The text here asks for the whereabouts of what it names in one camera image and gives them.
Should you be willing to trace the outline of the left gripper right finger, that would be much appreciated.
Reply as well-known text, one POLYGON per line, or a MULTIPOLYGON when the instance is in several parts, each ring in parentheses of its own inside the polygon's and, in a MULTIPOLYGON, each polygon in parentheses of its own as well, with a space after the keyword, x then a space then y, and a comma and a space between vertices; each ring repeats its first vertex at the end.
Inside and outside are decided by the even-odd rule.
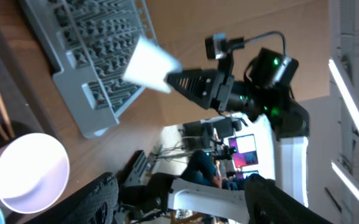
POLYGON ((244 190, 251 224, 330 224, 276 187, 271 179, 252 174, 245 179, 244 190))

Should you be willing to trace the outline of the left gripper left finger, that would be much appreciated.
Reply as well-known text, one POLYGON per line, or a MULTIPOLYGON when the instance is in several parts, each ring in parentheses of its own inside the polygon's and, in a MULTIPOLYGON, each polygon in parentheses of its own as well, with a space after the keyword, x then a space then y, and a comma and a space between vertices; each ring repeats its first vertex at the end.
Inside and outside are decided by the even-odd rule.
POLYGON ((117 178, 105 172, 27 224, 111 224, 118 194, 117 178))

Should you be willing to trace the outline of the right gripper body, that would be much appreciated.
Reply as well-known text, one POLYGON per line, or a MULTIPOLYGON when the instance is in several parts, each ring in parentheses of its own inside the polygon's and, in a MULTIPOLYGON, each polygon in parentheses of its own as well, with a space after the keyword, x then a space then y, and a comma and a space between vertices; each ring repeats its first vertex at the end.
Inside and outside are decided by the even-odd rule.
POLYGON ((223 81, 219 84, 218 92, 213 109, 222 114, 226 111, 226 106, 233 88, 235 76, 232 74, 234 67, 234 58, 232 55, 227 55, 226 58, 218 60, 218 71, 223 74, 223 81))

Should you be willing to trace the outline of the pink white bowl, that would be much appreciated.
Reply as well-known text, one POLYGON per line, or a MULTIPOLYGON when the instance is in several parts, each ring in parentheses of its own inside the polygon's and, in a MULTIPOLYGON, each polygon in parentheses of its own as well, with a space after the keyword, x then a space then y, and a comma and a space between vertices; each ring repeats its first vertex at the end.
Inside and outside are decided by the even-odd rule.
POLYGON ((31 214, 63 194, 70 161, 63 144, 44 133, 23 135, 0 148, 0 206, 31 214))

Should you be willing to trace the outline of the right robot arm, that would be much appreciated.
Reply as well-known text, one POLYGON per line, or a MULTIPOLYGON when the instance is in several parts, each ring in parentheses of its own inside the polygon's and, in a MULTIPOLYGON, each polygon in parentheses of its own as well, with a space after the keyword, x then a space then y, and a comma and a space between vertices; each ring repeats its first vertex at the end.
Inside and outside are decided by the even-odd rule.
POLYGON ((213 109, 219 114, 241 112, 249 119, 265 115, 280 145, 301 152, 302 195, 298 200, 308 206, 309 114, 293 99, 290 86, 299 62, 286 54, 262 48, 248 64, 243 80, 236 81, 232 74, 236 50, 236 47, 227 47, 222 57, 216 50, 208 50, 207 57, 218 61, 216 69, 170 72, 167 82, 203 109, 213 109))

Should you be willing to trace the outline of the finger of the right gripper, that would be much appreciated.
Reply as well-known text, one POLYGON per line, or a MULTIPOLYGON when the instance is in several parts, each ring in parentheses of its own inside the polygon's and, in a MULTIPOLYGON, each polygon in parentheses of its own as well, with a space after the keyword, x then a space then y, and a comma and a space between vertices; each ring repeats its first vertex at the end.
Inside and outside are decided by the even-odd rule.
POLYGON ((207 110, 217 96, 220 72, 201 69, 172 72, 168 74, 167 82, 188 100, 207 110))

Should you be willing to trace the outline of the white paper cup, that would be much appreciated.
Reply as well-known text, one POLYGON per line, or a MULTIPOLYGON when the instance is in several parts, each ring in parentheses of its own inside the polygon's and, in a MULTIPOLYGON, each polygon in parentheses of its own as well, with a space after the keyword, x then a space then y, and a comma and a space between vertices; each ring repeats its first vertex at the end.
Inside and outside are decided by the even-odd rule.
POLYGON ((170 94, 167 82, 171 72, 181 72, 182 64, 151 40, 140 36, 130 53, 122 79, 155 91, 170 94))

